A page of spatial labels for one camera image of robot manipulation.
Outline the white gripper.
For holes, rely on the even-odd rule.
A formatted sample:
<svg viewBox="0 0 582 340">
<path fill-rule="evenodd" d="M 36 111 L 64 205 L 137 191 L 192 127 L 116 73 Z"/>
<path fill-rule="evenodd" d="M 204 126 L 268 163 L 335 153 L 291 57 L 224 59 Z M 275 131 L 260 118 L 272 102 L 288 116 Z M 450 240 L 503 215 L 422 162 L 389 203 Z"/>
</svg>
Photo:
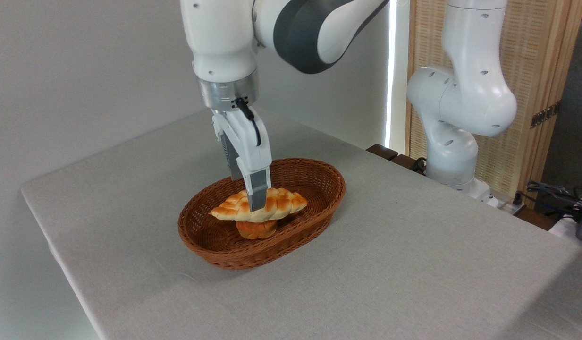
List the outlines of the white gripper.
<svg viewBox="0 0 582 340">
<path fill-rule="evenodd" d="M 267 129 L 252 106 L 254 119 L 241 110 L 212 110 L 217 139 L 222 142 L 232 180 L 244 179 L 251 212 L 265 207 L 271 187 L 271 149 Z"/>
</svg>

